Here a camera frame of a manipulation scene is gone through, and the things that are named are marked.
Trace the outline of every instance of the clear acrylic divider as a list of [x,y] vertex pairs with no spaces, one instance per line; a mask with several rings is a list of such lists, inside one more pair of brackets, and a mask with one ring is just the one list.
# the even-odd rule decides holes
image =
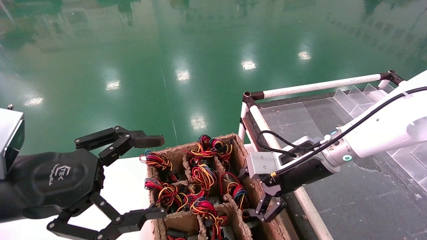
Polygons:
[[353,86],[351,88],[350,92],[348,93],[348,96],[357,105],[373,103],[373,101],[370,98],[368,98],[366,95],[364,95],[358,88],[356,88],[356,86]]
[[356,103],[339,88],[336,90],[336,93],[333,96],[333,98],[348,113],[351,113],[353,111],[353,109],[356,107]]
[[351,112],[350,112],[350,116],[352,116],[353,118],[358,117],[359,115],[361,115],[364,111],[359,107],[356,106]]

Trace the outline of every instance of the robotic hand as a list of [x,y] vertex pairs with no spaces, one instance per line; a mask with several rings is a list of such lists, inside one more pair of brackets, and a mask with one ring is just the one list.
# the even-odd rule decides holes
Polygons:
[[[104,166],[110,166],[132,147],[163,145],[163,136],[116,126],[76,139],[74,152],[18,156],[24,141],[23,113],[9,106],[0,109],[0,116],[0,223],[59,215],[47,225],[58,236],[115,240],[123,233],[141,230],[149,219],[166,216],[154,205],[120,215],[99,194]],[[89,152],[107,144],[111,145],[99,157]],[[111,220],[105,229],[95,231],[67,223],[93,204]]]
[[269,222],[286,207],[279,198],[267,211],[272,197],[333,175],[355,158],[427,142],[427,71],[409,81],[390,71],[388,80],[398,87],[324,139],[305,136],[290,143],[272,131],[261,131],[257,142],[262,134],[269,133],[288,146],[271,149],[258,142],[274,153],[253,152],[247,158],[248,166],[240,176],[259,178],[265,192],[249,214]]

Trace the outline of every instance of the cardboard divider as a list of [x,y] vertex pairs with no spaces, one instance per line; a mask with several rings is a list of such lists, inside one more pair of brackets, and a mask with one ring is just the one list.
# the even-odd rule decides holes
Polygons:
[[227,207],[227,210],[230,211],[228,221],[224,226],[231,225],[236,240],[252,240],[251,229],[243,221],[242,210],[239,209],[229,194],[224,195],[224,200],[228,201],[228,203],[221,204],[216,208],[217,211],[224,212],[225,209],[223,207]]
[[[232,167],[234,167],[236,172],[239,173],[242,168],[246,167],[246,157],[248,153],[246,152],[242,141],[238,137],[233,139],[233,144],[240,147],[233,148],[232,156],[235,158],[230,159],[230,164]],[[262,194],[264,193],[260,180],[259,179],[252,180],[249,177],[247,177],[241,181],[241,184],[246,188],[246,191],[248,191],[251,208],[256,208],[259,200],[261,199]],[[270,202],[269,209],[272,207],[272,205],[273,205],[273,202]],[[282,214],[282,216],[289,218],[286,212]],[[291,239],[291,237],[288,231],[295,232],[292,225],[285,226],[284,220],[280,215],[278,215],[271,222],[261,223],[261,226],[262,226],[263,232],[265,233],[265,238],[269,240],[270,239],[271,240],[273,239],[289,240]]]

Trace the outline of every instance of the white surface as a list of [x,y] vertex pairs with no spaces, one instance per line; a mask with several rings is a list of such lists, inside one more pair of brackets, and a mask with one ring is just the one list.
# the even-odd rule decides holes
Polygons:
[[[424,86],[427,86],[427,71],[397,87],[368,110],[341,127],[341,131],[346,131],[388,99],[407,90]],[[345,139],[361,158],[426,142],[426,102],[427,93],[424,91],[399,98],[348,133]]]
[[[119,159],[109,167],[105,167],[104,189],[101,196],[120,214],[131,210],[145,209],[149,206],[148,190],[144,188],[147,166],[139,158]],[[19,220],[0,224],[1,240],[64,240],[47,231],[47,224],[55,217],[41,220]],[[71,218],[69,223],[81,227],[101,230],[110,222],[96,206],[91,206],[78,217]],[[139,232],[123,234],[119,240],[154,239],[151,220],[145,222]]]
[[319,82],[319,83],[313,83],[313,84],[307,84],[307,85],[301,85],[301,86],[295,86],[295,87],[289,87],[289,88],[273,89],[273,90],[264,91],[264,99],[269,97],[284,96],[288,94],[298,94],[298,93],[305,93],[305,92],[321,90],[321,89],[337,88],[337,87],[346,86],[346,85],[373,82],[380,79],[381,79],[381,76],[379,74],[374,74],[374,75],[347,78],[347,79],[341,79],[341,80],[335,80],[335,81]]
[[[265,121],[264,117],[262,116],[257,106],[254,105],[250,107],[249,110],[251,111],[252,116],[254,117],[255,122],[258,124],[258,127],[260,128],[261,131],[270,130],[270,127],[268,127],[267,122]],[[281,149],[281,147],[279,146],[279,143],[277,142],[277,140],[273,135],[263,134],[263,136],[267,144],[271,148]],[[322,218],[317,212],[313,202],[311,202],[311,199],[308,196],[307,192],[305,191],[304,187],[300,187],[297,190],[295,190],[294,194],[299,204],[303,208],[304,213],[307,216],[311,226],[313,227],[313,230],[315,231],[317,237],[320,240],[332,240],[333,239],[332,235],[330,234],[328,228],[326,227],[325,223],[323,222]]]

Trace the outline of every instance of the metal frame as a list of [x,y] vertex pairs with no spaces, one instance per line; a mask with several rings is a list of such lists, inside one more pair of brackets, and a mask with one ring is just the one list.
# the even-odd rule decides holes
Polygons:
[[[243,102],[242,102],[242,111],[240,114],[239,137],[243,141],[245,138],[245,134],[248,135],[253,148],[257,152],[261,150],[256,143],[255,132],[257,130],[258,131],[270,130],[270,128],[267,125],[264,117],[262,116],[258,106],[256,105],[255,103],[256,100],[262,100],[270,97],[286,96],[289,94],[299,94],[299,93],[305,93],[305,92],[323,90],[323,89],[329,89],[329,88],[337,88],[337,87],[342,87],[346,85],[368,83],[373,81],[389,81],[388,79],[391,74],[392,73],[389,71],[388,73],[367,75],[367,76],[341,79],[341,80],[335,80],[335,81],[329,81],[329,82],[320,82],[320,83],[301,85],[301,86],[295,86],[295,87],[289,87],[289,88],[280,88],[280,89],[259,91],[259,92],[253,92],[253,93],[244,92]],[[253,116],[256,126],[255,125],[253,126],[250,123],[248,113],[250,113]],[[264,138],[266,143],[271,148],[281,149],[281,147],[279,146],[279,143],[277,142],[277,140],[273,135],[264,135]],[[313,230],[315,231],[317,237],[320,240],[333,239],[325,223],[320,217],[318,211],[316,210],[316,207],[311,202],[311,199],[308,196],[307,192],[305,191],[304,187],[300,187],[299,189],[295,190],[294,194],[299,204],[301,205],[302,209],[304,210],[304,213],[307,216],[311,226],[313,227]]]

